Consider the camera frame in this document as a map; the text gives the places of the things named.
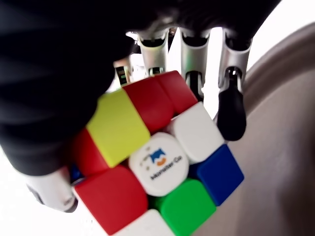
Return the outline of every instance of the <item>rubik's cube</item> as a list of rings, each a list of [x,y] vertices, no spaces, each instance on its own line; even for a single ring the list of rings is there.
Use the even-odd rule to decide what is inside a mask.
[[[244,179],[176,71],[105,94],[74,146],[75,194],[109,235],[189,236]]]

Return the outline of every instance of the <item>center cube piece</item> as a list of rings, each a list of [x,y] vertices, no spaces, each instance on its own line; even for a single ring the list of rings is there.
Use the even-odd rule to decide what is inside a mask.
[[[173,136],[156,133],[130,156],[129,167],[147,194],[161,197],[186,179],[189,161]]]

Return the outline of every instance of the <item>plastic cube face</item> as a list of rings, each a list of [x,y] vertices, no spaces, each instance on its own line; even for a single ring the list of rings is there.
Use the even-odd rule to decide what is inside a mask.
[[[216,211],[204,186],[193,179],[187,179],[170,194],[155,201],[156,208],[176,236],[190,236]]]
[[[202,163],[192,165],[190,176],[199,179],[217,206],[220,206],[244,180],[244,175],[227,145]]]
[[[151,209],[114,236],[175,236],[160,213]]]
[[[112,235],[148,209],[147,195],[130,170],[117,166],[74,186],[107,234]]]
[[[150,138],[147,127],[122,89],[98,100],[87,130],[110,168],[127,159]]]
[[[191,164],[214,153],[224,139],[201,102],[177,116],[166,128],[183,147]]]
[[[186,179],[189,162],[174,137],[156,133],[130,156],[129,166],[147,194],[165,196]]]

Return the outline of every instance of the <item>cube edge piece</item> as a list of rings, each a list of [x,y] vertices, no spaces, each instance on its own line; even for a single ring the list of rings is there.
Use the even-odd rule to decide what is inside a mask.
[[[209,200],[209,208],[211,208],[211,211],[208,213],[209,215],[207,217],[204,217],[204,219],[202,219],[202,222],[201,224],[199,224],[192,232],[190,232],[190,234],[192,234],[193,232],[195,232],[201,225],[203,225],[217,210],[217,207],[215,205],[215,203],[213,202],[213,200],[211,199],[211,197],[209,196],[209,194],[207,193],[207,190],[205,188],[205,186],[199,181],[199,180],[196,180],[196,179],[191,179],[191,178],[187,178],[180,186],[178,186],[176,189],[178,189],[179,187],[183,188],[185,187],[185,185],[187,184],[191,184],[191,183],[196,183],[198,184],[199,186],[202,187],[202,189],[204,190],[204,196],[207,197],[207,199]],[[169,193],[168,195],[162,197],[163,199],[160,201],[158,208],[159,208],[159,211],[160,211],[160,214],[161,216],[164,218],[164,220],[166,221],[166,223],[169,225],[169,227],[171,228],[171,230],[174,232],[174,234],[176,236],[186,236],[181,234],[176,228],[174,228],[174,226],[172,224],[169,223],[169,218],[167,217],[167,212],[166,212],[166,209],[165,207],[163,207],[165,205],[165,203],[167,203],[169,199],[169,196],[172,195],[172,194],[176,194],[174,191],[176,191],[176,189],[174,189],[171,193]]]
[[[179,114],[176,118],[174,118],[171,123],[168,125],[168,127],[166,128],[166,131],[171,133],[180,144],[185,143],[185,137],[187,136],[186,134],[182,135],[182,129],[180,128],[181,125],[181,121],[183,120],[183,115],[185,114],[192,114],[192,113],[196,113],[195,111],[198,110],[199,108],[201,108],[201,112],[209,117],[209,122],[211,122],[210,124],[207,125],[207,129],[210,131],[211,136],[209,137],[209,142],[212,146],[212,148],[209,150],[208,154],[204,154],[204,157],[200,160],[196,160],[193,154],[191,154],[191,151],[189,148],[186,147],[186,145],[181,145],[182,148],[184,149],[184,151],[186,152],[188,158],[189,158],[189,162],[190,164],[195,164],[195,163],[199,163],[202,161],[205,161],[211,154],[213,154],[217,149],[219,149],[223,144],[224,144],[224,138],[221,135],[219,129],[217,128],[216,124],[214,123],[214,121],[211,119],[210,115],[208,114],[208,112],[206,111],[206,109],[204,108],[202,102],[198,102],[195,105],[193,105],[192,107],[188,108],[186,111],[184,111],[183,113]]]

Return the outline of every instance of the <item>black fabric sleeve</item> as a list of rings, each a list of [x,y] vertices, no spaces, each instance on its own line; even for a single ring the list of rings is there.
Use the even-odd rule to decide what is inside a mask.
[[[0,144],[12,165],[45,175],[89,121],[131,53],[127,30],[158,16],[193,30],[252,37],[280,0],[0,0]]]
[[[64,145],[111,85],[113,61],[131,51],[133,40],[102,28],[92,5],[0,2],[0,144],[24,174],[64,164]]]

